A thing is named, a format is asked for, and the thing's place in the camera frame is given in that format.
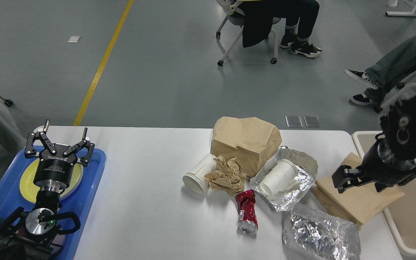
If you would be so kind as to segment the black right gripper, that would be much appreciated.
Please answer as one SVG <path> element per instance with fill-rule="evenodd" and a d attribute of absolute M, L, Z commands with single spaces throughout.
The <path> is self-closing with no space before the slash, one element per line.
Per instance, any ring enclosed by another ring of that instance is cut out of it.
<path fill-rule="evenodd" d="M 403 160 L 391 151 L 385 139 L 376 140 L 365 153 L 360 169 L 341 165 L 332 174 L 334 187 L 339 194 L 348 188 L 372 182 L 377 192 L 394 185 L 404 186 L 416 178 L 416 158 Z"/>

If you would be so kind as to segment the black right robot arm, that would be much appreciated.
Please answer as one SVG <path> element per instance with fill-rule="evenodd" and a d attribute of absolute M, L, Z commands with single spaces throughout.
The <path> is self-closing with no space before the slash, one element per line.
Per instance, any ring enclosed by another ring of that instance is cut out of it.
<path fill-rule="evenodd" d="M 340 166 L 332 181 L 342 194 L 348 188 L 374 183 L 377 192 L 404 186 L 416 178 L 416 94 L 398 99 L 380 117 L 382 132 L 356 168 Z"/>

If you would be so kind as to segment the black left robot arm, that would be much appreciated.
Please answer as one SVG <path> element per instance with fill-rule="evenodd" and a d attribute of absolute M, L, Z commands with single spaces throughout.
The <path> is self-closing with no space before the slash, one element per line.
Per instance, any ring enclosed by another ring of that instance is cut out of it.
<path fill-rule="evenodd" d="M 72 211 L 60 213 L 60 195 L 71 183 L 76 165 L 88 166 L 95 145 L 84 128 L 81 140 L 70 146 L 52 143 L 47 137 L 49 120 L 42 129 L 28 134 L 25 158 L 38 158 L 33 184 L 39 187 L 31 211 L 15 209 L 0 224 L 0 260 L 51 260 L 56 258 L 56 237 L 69 235 L 81 227 Z"/>

